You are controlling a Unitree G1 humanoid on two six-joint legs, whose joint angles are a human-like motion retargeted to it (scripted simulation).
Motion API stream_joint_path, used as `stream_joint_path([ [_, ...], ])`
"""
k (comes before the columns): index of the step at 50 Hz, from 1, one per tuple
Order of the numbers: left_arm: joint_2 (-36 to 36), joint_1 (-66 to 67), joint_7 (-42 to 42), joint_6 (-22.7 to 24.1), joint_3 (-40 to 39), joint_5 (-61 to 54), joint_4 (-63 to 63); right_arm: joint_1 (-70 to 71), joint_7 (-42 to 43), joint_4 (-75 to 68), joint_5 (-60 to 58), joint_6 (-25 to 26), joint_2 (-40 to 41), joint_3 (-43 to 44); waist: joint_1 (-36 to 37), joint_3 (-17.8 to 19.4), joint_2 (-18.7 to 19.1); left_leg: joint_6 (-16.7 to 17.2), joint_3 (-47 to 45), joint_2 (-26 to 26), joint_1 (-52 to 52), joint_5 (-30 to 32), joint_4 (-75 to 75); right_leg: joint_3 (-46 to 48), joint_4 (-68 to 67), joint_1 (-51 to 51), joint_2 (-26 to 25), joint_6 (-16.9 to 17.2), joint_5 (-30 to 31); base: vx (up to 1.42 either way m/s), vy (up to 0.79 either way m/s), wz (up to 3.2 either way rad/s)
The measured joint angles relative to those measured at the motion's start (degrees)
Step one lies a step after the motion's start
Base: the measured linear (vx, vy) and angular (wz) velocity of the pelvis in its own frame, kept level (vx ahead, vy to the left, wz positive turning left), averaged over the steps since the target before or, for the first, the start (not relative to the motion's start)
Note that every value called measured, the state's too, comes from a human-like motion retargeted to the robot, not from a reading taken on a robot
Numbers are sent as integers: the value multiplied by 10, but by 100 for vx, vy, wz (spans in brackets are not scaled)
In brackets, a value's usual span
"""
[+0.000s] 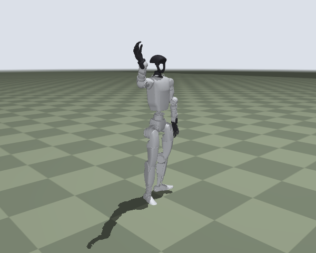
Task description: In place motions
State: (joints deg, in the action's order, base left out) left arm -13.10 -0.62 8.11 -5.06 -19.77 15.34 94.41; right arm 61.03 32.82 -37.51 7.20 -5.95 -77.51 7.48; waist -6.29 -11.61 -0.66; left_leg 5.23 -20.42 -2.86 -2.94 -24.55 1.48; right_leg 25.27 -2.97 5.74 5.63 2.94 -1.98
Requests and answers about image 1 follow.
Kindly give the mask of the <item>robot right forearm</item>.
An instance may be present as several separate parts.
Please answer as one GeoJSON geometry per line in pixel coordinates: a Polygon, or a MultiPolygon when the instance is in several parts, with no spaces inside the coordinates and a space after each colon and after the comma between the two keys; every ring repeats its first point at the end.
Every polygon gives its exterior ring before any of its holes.
{"type": "Polygon", "coordinates": [[[146,80],[146,68],[148,66],[148,63],[145,61],[143,63],[144,65],[144,69],[141,69],[140,66],[139,66],[139,71],[138,71],[138,76],[137,76],[137,79],[136,79],[136,82],[144,82],[146,80]]]}

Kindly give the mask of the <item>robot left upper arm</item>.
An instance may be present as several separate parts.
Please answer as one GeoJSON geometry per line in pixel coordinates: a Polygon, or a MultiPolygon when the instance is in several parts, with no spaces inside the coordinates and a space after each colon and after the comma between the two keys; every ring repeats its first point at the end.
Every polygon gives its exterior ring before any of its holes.
{"type": "Polygon", "coordinates": [[[170,80],[170,105],[176,105],[178,102],[178,99],[174,97],[174,80],[169,78],[170,80]]]}

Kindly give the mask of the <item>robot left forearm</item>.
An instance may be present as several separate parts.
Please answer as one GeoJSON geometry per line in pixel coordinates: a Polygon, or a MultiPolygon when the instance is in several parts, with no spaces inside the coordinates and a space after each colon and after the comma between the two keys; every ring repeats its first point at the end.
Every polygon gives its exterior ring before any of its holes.
{"type": "Polygon", "coordinates": [[[171,109],[171,121],[175,122],[175,119],[178,116],[177,113],[177,104],[176,105],[170,105],[170,109],[171,109]]]}

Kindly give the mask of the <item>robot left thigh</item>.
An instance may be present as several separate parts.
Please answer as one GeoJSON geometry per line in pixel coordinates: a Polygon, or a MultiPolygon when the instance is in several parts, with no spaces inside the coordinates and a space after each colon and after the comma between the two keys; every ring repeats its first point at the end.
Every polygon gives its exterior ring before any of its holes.
{"type": "Polygon", "coordinates": [[[166,122],[165,128],[161,131],[165,132],[162,136],[163,152],[158,153],[157,162],[163,163],[168,158],[173,145],[173,128],[172,125],[166,122]]]}

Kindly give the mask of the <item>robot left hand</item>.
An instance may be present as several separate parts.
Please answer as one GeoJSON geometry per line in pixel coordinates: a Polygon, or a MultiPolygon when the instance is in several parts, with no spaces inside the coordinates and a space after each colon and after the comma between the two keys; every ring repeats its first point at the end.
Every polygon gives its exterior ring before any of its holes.
{"type": "Polygon", "coordinates": [[[172,123],[172,128],[173,128],[173,136],[176,137],[176,135],[179,133],[179,129],[177,127],[177,118],[175,119],[175,122],[171,122],[172,123]]]}

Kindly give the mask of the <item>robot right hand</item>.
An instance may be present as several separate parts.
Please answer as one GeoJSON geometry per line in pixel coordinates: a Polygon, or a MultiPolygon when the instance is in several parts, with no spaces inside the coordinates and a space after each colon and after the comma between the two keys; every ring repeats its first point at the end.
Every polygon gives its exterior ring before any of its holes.
{"type": "Polygon", "coordinates": [[[143,46],[143,45],[141,44],[141,46],[140,46],[140,48],[139,48],[139,44],[140,44],[140,43],[141,43],[141,41],[138,42],[138,43],[136,43],[133,52],[134,52],[135,58],[138,60],[138,64],[139,64],[140,68],[141,68],[141,69],[144,69],[145,67],[144,67],[143,63],[144,63],[146,60],[143,59],[143,56],[142,56],[142,53],[141,53],[141,52],[142,52],[142,46],[143,46]]]}

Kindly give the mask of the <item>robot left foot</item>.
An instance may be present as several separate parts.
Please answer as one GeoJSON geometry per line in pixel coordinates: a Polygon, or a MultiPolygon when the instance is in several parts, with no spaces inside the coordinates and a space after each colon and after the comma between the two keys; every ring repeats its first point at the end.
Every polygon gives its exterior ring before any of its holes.
{"type": "Polygon", "coordinates": [[[164,191],[164,190],[169,190],[169,189],[172,189],[173,186],[172,185],[166,185],[166,184],[161,184],[161,186],[158,186],[155,185],[153,190],[158,192],[158,191],[164,191]]]}

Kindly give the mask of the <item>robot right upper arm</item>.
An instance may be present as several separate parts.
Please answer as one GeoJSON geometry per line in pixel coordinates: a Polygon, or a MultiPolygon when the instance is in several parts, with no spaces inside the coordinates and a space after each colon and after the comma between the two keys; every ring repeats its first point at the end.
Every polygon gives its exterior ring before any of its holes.
{"type": "Polygon", "coordinates": [[[152,79],[146,78],[146,80],[144,82],[137,82],[137,86],[142,89],[142,88],[146,88],[146,89],[151,89],[151,87],[153,86],[154,81],[152,79]]]}

